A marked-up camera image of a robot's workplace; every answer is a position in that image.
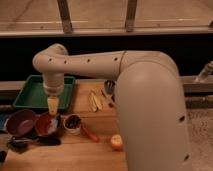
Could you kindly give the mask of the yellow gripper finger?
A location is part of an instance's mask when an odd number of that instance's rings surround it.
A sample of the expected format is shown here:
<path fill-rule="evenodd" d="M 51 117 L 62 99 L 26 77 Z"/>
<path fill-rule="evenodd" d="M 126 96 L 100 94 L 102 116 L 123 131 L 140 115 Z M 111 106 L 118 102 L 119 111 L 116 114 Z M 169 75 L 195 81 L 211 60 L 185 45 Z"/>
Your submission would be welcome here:
<path fill-rule="evenodd" d="M 56 115 L 58 110 L 59 100 L 57 97 L 47 98 L 48 110 L 51 115 Z"/>

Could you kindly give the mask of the beige ribbed gripper body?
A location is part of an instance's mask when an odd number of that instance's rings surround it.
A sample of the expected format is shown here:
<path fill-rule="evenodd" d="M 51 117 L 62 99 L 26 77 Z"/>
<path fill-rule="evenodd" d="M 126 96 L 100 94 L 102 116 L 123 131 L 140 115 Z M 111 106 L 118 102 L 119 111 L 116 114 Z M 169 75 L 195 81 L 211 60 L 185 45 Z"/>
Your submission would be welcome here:
<path fill-rule="evenodd" d="M 43 87 L 48 96 L 59 96 L 64 89 L 64 75 L 44 74 Z"/>

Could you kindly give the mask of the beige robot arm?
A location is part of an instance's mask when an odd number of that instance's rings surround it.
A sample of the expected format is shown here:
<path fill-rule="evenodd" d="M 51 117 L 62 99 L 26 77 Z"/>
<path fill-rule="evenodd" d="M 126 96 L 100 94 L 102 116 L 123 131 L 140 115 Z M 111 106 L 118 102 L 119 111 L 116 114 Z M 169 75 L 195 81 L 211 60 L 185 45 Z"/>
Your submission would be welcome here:
<path fill-rule="evenodd" d="M 187 112 L 175 62 L 160 51 L 70 56 L 61 44 L 37 53 L 44 91 L 59 96 L 66 74 L 113 80 L 128 171 L 192 171 Z"/>

